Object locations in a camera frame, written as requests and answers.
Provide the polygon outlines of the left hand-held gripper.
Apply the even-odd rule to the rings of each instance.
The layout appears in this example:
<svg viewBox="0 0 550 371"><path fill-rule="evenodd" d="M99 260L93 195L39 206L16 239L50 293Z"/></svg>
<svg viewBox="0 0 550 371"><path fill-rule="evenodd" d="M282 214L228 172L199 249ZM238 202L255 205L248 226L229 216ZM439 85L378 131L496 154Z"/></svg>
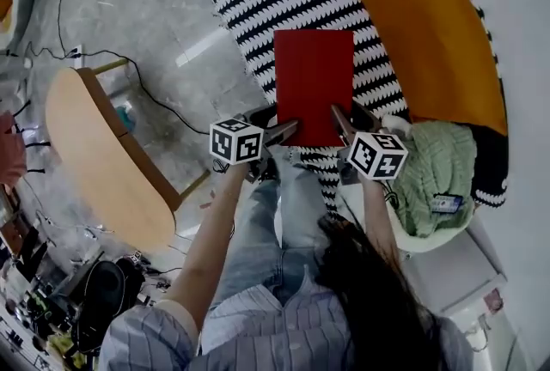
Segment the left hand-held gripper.
<svg viewBox="0 0 550 371"><path fill-rule="evenodd" d="M298 120L270 126L276 115L277 105L269 104L245 112L245 120L229 118L212 123L209 145L214 171L226 173L230 166L246 164L246 180L253 184L265 171L266 146L282 144L298 130Z"/></svg>

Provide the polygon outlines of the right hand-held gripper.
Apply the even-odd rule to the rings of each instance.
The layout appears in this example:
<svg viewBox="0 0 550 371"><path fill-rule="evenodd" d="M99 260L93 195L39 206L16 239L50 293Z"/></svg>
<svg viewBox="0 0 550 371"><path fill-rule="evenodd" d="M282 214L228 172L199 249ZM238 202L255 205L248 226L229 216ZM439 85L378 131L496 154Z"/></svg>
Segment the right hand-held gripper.
<svg viewBox="0 0 550 371"><path fill-rule="evenodd" d="M396 135L377 133L382 122L373 112L353 101L350 120L338 105L331 105L331 119L340 140L348 146L337 154L343 185L357 184L359 176L375 181L397 178L408 150Z"/></svg>

